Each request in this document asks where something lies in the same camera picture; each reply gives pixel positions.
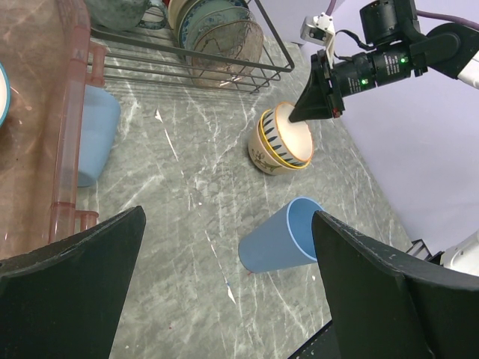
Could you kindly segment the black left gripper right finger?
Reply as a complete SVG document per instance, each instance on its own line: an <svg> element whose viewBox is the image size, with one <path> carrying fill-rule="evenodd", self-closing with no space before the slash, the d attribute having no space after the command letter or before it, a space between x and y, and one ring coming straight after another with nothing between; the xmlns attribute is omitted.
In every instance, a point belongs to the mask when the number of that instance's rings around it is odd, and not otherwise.
<svg viewBox="0 0 479 359"><path fill-rule="evenodd" d="M329 213L314 248L342 358L477 358L478 278L417 259Z"/></svg>

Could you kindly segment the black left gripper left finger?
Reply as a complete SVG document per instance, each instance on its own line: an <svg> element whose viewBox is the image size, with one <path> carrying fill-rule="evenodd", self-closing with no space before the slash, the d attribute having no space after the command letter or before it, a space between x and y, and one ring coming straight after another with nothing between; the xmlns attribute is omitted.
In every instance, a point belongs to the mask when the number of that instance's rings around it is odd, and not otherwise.
<svg viewBox="0 0 479 359"><path fill-rule="evenodd" d="M1 261L2 358L108 358L145 229L141 206Z"/></svg>

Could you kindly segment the blue bottom plate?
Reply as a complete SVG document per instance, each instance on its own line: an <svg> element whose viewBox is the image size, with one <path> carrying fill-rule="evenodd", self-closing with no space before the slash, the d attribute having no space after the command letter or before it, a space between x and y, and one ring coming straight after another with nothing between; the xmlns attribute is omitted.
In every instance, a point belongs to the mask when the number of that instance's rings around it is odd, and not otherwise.
<svg viewBox="0 0 479 359"><path fill-rule="evenodd" d="M0 64L0 70L0 126L2 126L10 108L11 91L10 81L3 64Z"/></svg>

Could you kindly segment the white bowl blue dashes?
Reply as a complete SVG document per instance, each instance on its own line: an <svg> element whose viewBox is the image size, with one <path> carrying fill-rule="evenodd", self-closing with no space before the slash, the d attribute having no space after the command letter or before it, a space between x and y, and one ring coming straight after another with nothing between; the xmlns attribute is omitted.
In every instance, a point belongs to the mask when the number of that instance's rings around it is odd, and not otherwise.
<svg viewBox="0 0 479 359"><path fill-rule="evenodd" d="M266 143L279 158L293 167L306 166L314 153L311 130L306 122L292 123L289 116L294 104L280 102L266 110L261 129Z"/></svg>

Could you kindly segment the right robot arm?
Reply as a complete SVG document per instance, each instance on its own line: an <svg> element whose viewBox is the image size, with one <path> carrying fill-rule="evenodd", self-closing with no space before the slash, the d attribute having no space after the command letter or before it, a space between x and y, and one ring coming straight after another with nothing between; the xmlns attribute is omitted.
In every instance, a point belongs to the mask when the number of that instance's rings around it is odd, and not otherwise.
<svg viewBox="0 0 479 359"><path fill-rule="evenodd" d="M302 35L323 48L290 121L340 117L343 99L429 69L478 83L478 25L446 16L423 34L413 1L374 1L360 11L361 52L336 58L329 13ZM476 358L478 278L399 251L324 211L312 217L314 249L332 315L295 358Z"/></svg>

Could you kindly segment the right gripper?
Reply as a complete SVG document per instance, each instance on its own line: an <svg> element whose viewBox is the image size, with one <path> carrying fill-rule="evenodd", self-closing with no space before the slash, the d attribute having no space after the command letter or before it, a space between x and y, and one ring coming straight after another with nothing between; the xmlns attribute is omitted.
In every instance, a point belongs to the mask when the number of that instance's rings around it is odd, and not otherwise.
<svg viewBox="0 0 479 359"><path fill-rule="evenodd" d="M366 52L337 62L333 68L323 50L312 55L309 80L289 115L289 121L339 118L345 112L346 97L376 87L372 67L372 60Z"/></svg>

